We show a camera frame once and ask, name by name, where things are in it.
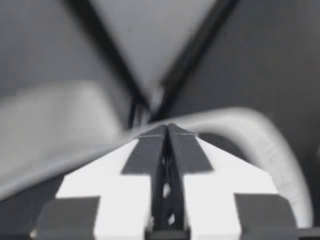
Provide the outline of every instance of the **black stripe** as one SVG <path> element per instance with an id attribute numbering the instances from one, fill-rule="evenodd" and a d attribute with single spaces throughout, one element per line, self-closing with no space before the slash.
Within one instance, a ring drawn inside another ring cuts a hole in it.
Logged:
<path id="1" fill-rule="evenodd" d="M 153 114 L 150 122 L 155 122 L 166 117 L 167 112 L 179 96 L 179 92 L 190 79 L 189 76 L 197 68 L 206 49 L 212 40 L 214 40 L 214 37 L 226 22 L 237 3 L 238 0 L 218 0 L 212 7 L 197 33 L 192 36 L 192 40 L 163 77 L 161 82 L 165 86 L 165 95 L 162 104 Z"/>
<path id="2" fill-rule="evenodd" d="M 198 144 L 196 134 L 177 125 L 168 125 L 168 156 L 170 161 L 171 195 L 174 213 L 174 228 L 184 229 L 183 175 L 213 170 L 207 156 Z"/>
<path id="3" fill-rule="evenodd" d="M 139 142 L 122 170 L 122 174 L 148 174 L 151 176 L 154 229 L 159 229 L 161 226 L 165 178 L 162 160 L 166 155 L 166 134 L 167 126 L 161 125 L 139 135 L 137 137 Z"/>
<path id="4" fill-rule="evenodd" d="M 91 37 L 95 45 L 98 47 L 103 60 L 105 60 L 105 63 L 107 65 L 112 65 L 113 69 L 120 77 L 119 79 L 122 81 L 122 83 L 124 83 L 126 90 L 133 94 L 133 97 L 139 103 L 149 109 L 149 102 L 145 97 L 145 93 L 134 79 L 121 54 L 116 48 L 108 29 L 98 17 L 91 1 L 66 0 L 65 2 L 72 9 L 75 16 L 83 25 L 84 30 L 86 30 L 86 33 Z"/>
<path id="5" fill-rule="evenodd" d="M 37 240 L 95 240 L 99 197 L 50 201 L 37 221 Z"/>
<path id="6" fill-rule="evenodd" d="M 168 126 L 172 159 L 177 164 L 180 177 L 187 173 L 213 170 L 206 154 L 199 145 L 196 134 L 175 124 Z"/>
<path id="7" fill-rule="evenodd" d="M 289 202 L 276 194 L 235 194 L 241 240 L 298 240 Z"/>

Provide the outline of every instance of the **black bar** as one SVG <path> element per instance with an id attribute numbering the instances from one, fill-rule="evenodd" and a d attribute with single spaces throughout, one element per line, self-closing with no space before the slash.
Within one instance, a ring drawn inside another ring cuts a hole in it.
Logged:
<path id="1" fill-rule="evenodd" d="M 81 22 L 86 33 L 98 47 L 106 64 L 113 66 L 128 92 L 131 93 L 139 103 L 149 109 L 149 102 L 145 94 L 130 73 L 129 68 L 112 41 L 108 29 L 98 17 L 90 0 L 66 0 L 66 3 Z"/>
<path id="2" fill-rule="evenodd" d="M 182 54 L 161 81 L 165 87 L 163 102 L 150 118 L 150 122 L 155 122 L 165 117 L 177 94 L 183 88 L 189 75 L 196 68 L 213 37 L 225 23 L 237 2 L 238 0 L 218 0 L 213 6 L 193 40 L 187 44 Z"/>

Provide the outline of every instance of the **blurred object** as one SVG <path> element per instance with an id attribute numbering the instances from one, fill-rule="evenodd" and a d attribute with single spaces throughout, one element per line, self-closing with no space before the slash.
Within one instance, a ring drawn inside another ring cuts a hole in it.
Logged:
<path id="1" fill-rule="evenodd" d="M 105 155 L 123 131 L 91 81 L 59 81 L 9 98 L 0 123 L 0 200 Z"/>

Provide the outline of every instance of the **gray surface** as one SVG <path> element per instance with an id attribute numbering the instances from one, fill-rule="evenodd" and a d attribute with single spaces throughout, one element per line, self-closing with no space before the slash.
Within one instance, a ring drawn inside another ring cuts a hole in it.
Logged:
<path id="1" fill-rule="evenodd" d="M 216 0 L 92 0 L 140 84 L 159 83 Z"/>
<path id="2" fill-rule="evenodd" d="M 240 0 L 167 117 L 253 108 L 310 159 L 320 143 L 319 12 L 318 0 Z"/>
<path id="3" fill-rule="evenodd" d="M 61 80 L 94 80 L 123 124 L 130 98 L 58 0 L 0 1 L 0 96 Z"/>

